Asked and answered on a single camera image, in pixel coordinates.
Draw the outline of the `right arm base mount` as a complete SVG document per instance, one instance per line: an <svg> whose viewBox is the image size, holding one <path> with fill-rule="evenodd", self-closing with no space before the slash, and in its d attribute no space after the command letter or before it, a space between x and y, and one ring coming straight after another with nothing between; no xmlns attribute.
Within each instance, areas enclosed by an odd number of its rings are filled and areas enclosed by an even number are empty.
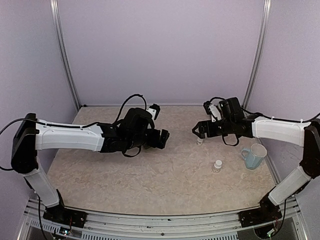
<svg viewBox="0 0 320 240"><path fill-rule="evenodd" d="M280 210L263 213L260 208L240 211L238 216L242 228L272 222L283 217Z"/></svg>

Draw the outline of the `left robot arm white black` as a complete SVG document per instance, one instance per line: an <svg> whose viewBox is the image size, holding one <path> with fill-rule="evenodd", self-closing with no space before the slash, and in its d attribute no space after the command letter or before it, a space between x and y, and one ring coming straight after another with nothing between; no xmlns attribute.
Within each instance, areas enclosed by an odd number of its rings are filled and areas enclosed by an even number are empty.
<svg viewBox="0 0 320 240"><path fill-rule="evenodd" d="M28 113L8 123L3 129L15 123L20 126L12 143L10 168L23 175L29 187L35 191L45 206L44 218L56 223L84 222L86 213L65 207L61 193L52 186L37 160L38 151L50 149L88 150L98 153L120 152L128 158L127 151L143 147L164 149L170 133L155 128L160 106L153 104L143 108L130 108L124 118L116 117L113 123L93 122L87 125L64 124L38 119Z"/></svg>

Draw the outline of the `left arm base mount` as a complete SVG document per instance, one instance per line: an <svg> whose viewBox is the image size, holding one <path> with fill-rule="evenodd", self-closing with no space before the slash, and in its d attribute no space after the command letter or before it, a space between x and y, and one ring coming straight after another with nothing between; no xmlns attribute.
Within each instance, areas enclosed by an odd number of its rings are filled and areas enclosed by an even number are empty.
<svg viewBox="0 0 320 240"><path fill-rule="evenodd" d="M87 215L84 211L55 206L47 208L43 214L43 218L55 223L68 225L69 227L83 228Z"/></svg>

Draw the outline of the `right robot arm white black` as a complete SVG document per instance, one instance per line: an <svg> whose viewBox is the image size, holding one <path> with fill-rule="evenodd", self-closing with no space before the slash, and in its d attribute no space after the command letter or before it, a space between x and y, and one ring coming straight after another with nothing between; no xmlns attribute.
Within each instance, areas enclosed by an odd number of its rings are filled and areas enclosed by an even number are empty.
<svg viewBox="0 0 320 240"><path fill-rule="evenodd" d="M237 97L218 97L217 100L217 105L211 100L203 104L211 119L199 121L192 129L199 140L235 135L237 139L272 139L303 148L298 167L260 200L255 212L260 222L280 218L279 205L320 175L320 120L317 117L309 120L267 117L260 112L248 112Z"/></svg>

